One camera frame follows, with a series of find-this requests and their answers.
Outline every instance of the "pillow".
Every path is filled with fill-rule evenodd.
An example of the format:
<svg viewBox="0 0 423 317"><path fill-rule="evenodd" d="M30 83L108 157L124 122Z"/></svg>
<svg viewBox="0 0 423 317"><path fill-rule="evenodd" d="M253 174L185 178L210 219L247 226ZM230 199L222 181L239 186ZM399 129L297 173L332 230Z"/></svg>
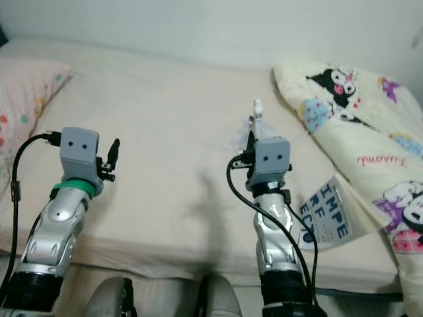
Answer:
<svg viewBox="0 0 423 317"><path fill-rule="evenodd" d="M8 42L7 41L7 37L3 33L3 30L1 29L1 26L0 26L0 47L3 46L3 45L5 45L7 42Z"/></svg>
<svg viewBox="0 0 423 317"><path fill-rule="evenodd" d="M0 197L18 148L33 132L43 107L70 69L56 61L0 57Z"/></svg>

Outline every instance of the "white mattress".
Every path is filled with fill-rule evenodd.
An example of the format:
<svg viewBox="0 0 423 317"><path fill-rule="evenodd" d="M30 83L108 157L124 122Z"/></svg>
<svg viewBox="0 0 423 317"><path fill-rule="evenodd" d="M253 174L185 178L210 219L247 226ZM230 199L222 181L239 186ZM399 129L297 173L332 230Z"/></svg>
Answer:
<svg viewBox="0 0 423 317"><path fill-rule="evenodd" d="M293 113L280 104L268 71L222 69L102 48L12 41L0 55L68 62L73 78L46 109L38 131L79 126L100 133L98 155L121 140L116 181L87 213L74 261L148 277L198 278L205 271L234 285L258 285L253 212L225 179L229 142L252 110L291 141L298 192L310 196L332 175L332 163ZM34 145L21 160L19 251L61 177L57 148ZM243 188L245 173L235 177ZM1 248L10 250L10 192L2 199ZM312 254L306 254L311 265ZM322 252L317 286L342 291L400 290L384 238L371 234Z"/></svg>

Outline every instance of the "white wall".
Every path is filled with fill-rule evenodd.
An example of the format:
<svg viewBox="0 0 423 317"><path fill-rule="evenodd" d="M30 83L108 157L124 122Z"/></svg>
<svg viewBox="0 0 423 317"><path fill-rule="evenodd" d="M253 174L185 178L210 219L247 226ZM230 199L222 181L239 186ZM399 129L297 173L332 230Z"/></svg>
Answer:
<svg viewBox="0 0 423 317"><path fill-rule="evenodd" d="M350 63L396 77L423 102L423 40L412 45L423 0L0 0L0 21L11 38L237 67L291 57Z"/></svg>

